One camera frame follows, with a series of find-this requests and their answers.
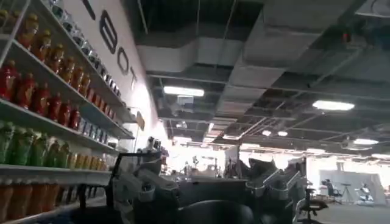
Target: exposed ceiling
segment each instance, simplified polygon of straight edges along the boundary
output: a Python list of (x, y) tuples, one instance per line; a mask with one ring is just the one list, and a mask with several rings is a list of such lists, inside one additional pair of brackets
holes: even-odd
[[(139, 2), (126, 4), (170, 137), (234, 144), (222, 138), (233, 135), (335, 153), (353, 153), (343, 149), (346, 138), (365, 137), (380, 143), (356, 153), (390, 153), (390, 31), (387, 18), (372, 16), (372, 1), (360, 15), (361, 0)], [(205, 95), (182, 104), (163, 92), (166, 85)], [(319, 111), (312, 107), (318, 99), (355, 108)], [(281, 130), (288, 135), (277, 136)]]

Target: light fixture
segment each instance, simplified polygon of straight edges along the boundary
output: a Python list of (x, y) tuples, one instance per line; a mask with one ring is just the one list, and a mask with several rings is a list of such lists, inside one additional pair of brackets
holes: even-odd
[(279, 131), (279, 132), (278, 132), (278, 135), (279, 135), (279, 136), (282, 136), (282, 137), (285, 137), (285, 136), (288, 135), (288, 133), (287, 133), (287, 131)]
[(228, 140), (239, 140), (240, 136), (224, 135), (222, 138), (223, 139), (228, 139)]
[(164, 86), (164, 93), (172, 94), (172, 95), (183, 95), (183, 96), (203, 96), (205, 94), (205, 91), (202, 89), (195, 89), (195, 88)]
[(270, 136), (272, 134), (272, 132), (270, 132), (269, 130), (264, 130), (261, 134), (263, 134), (265, 136)]
[(214, 123), (210, 123), (210, 124), (208, 125), (208, 130), (207, 130), (207, 132), (211, 132), (211, 130), (213, 129), (213, 127), (214, 127)]
[(241, 144), (241, 149), (249, 149), (249, 148), (259, 148), (259, 144), (251, 144), (251, 143), (242, 143)]
[(366, 138), (356, 138), (353, 143), (356, 145), (375, 145), (378, 143), (378, 141)]
[(173, 137), (173, 140), (178, 141), (178, 142), (182, 142), (182, 143), (186, 143), (186, 142), (191, 142), (193, 139), (183, 137), (183, 136), (175, 136), (175, 137)]
[(308, 149), (306, 149), (306, 152), (315, 153), (315, 154), (323, 154), (323, 153), (325, 153), (325, 150), (308, 148)]
[(313, 103), (313, 107), (316, 107), (318, 109), (322, 110), (351, 110), (355, 107), (352, 103), (344, 103), (344, 102), (337, 102), (337, 101), (328, 101), (328, 100), (317, 100), (315, 103)]

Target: floor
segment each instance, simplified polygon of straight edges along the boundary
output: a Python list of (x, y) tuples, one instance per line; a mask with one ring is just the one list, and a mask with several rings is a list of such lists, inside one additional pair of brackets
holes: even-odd
[(388, 224), (390, 208), (357, 205), (330, 205), (314, 219), (323, 224)]

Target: black lettering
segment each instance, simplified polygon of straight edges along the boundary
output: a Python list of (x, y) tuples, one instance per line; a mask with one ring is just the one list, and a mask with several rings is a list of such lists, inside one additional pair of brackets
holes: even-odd
[(116, 34), (116, 30), (110, 16), (108, 15), (106, 10), (103, 10), (102, 16), (100, 17), (100, 34), (107, 45), (111, 54), (115, 53), (116, 45), (118, 45), (118, 35)]
[[(126, 62), (125, 67), (123, 67), (121, 63), (121, 56), (123, 55), (124, 61)], [(122, 72), (123, 75), (128, 75), (129, 73), (129, 58), (127, 57), (126, 52), (124, 51), (123, 47), (119, 47), (118, 49), (118, 56), (116, 58), (116, 62), (118, 63), (118, 66)]]
[(90, 14), (91, 18), (93, 19), (93, 21), (95, 21), (96, 20), (96, 15), (95, 15), (95, 12), (92, 9), (92, 6), (91, 6), (89, 0), (82, 0), (82, 2), (84, 3), (85, 8), (87, 9), (87, 11)]

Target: white shelf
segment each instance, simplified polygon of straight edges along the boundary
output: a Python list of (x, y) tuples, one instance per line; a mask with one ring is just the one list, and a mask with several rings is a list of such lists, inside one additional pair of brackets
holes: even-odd
[(4, 99), (0, 99), (0, 117), (2, 120), (12, 121), (16, 125), (33, 128), (36, 131), (47, 133), (49, 136), (55, 136), (65, 141), (88, 147), (95, 152), (118, 154), (117, 151), (108, 145)]
[[(87, 206), (88, 205), (93, 205), (93, 204), (98, 203), (98, 202), (100, 202), (102, 200), (105, 200), (105, 197), (98, 197), (98, 198), (93, 198), (93, 199), (87, 200)], [(23, 219), (10, 220), (10, 221), (4, 222), (2, 224), (19, 224), (19, 223), (38, 222), (40, 220), (44, 220), (44, 219), (48, 219), (48, 218), (51, 218), (51, 217), (55, 217), (55, 216), (57, 216), (57, 215), (59, 215), (61, 213), (64, 213), (64, 212), (70, 212), (70, 211), (76, 210), (79, 207), (80, 207), (79, 203), (73, 203), (71, 205), (64, 205), (64, 206), (58, 207), (55, 210), (52, 210), (52, 211), (49, 211), (49, 212), (42, 212), (41, 214), (27, 216), (27, 217), (25, 217)]]
[(61, 169), (38, 166), (16, 166), (0, 164), (0, 178), (36, 178), (45, 177), (59, 184), (97, 184), (106, 186), (111, 172), (81, 169)]
[(45, 24), (48, 26), (49, 30), (52, 31), (52, 35), (61, 36), (61, 43), (64, 45), (66, 53), (74, 56), (76, 61), (83, 64), (86, 71), (91, 74), (91, 86), (94, 89), (97, 89), (104, 101), (112, 106), (112, 109), (116, 112), (121, 122), (134, 123), (135, 120), (131, 118), (130, 113), (122, 104), (122, 100), (107, 85), (102, 76), (94, 68), (62, 24), (59, 23), (54, 14), (42, 3), (42, 1), (33, 1), (31, 7), (37, 13), (40, 20), (45, 20)]

